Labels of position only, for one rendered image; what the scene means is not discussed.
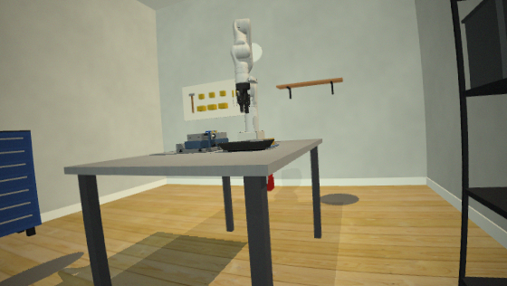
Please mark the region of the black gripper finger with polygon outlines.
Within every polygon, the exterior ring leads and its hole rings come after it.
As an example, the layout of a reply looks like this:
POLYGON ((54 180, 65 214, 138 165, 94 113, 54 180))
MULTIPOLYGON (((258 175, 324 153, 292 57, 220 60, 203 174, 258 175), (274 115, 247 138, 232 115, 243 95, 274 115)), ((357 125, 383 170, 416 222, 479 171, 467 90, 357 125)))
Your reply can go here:
POLYGON ((244 113, 244 102, 245 102, 245 98, 246 98, 246 93, 244 94, 244 98, 243 98, 242 97, 242 92, 238 91, 236 93, 236 97, 237 97, 237 103, 240 105, 240 112, 244 113))
POLYGON ((247 100, 244 102, 244 113, 249 113, 250 94, 246 93, 247 100))

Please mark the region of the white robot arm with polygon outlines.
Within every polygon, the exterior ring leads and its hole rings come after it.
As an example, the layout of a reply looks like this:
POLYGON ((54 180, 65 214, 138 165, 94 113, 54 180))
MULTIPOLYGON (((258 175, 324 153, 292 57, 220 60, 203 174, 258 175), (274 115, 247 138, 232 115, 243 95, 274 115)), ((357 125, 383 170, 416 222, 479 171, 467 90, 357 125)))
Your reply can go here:
MULTIPOLYGON (((252 50, 252 30, 250 19, 246 18, 234 20, 233 29, 234 29, 234 46, 232 46, 230 52, 234 60, 235 84, 239 82, 258 83, 258 80, 255 79, 253 76, 249 77, 249 72, 254 66, 253 50, 252 50)), ((250 94, 250 97, 253 97, 253 99, 250 100, 249 113, 244 114, 245 132, 255 132, 255 131, 258 132, 259 121, 258 121, 258 104, 257 104, 257 85, 250 84, 250 90, 248 90, 247 92, 248 94, 250 94)))

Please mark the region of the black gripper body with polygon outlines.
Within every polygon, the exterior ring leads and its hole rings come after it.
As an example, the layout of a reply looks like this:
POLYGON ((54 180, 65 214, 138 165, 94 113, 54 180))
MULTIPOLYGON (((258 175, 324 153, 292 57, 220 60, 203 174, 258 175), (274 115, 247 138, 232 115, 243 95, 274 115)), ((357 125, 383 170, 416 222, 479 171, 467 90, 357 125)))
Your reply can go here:
POLYGON ((236 90, 242 92, 242 97, 244 98, 244 94, 247 93, 248 90, 250 90, 250 83, 249 82, 239 82, 235 84, 236 90))

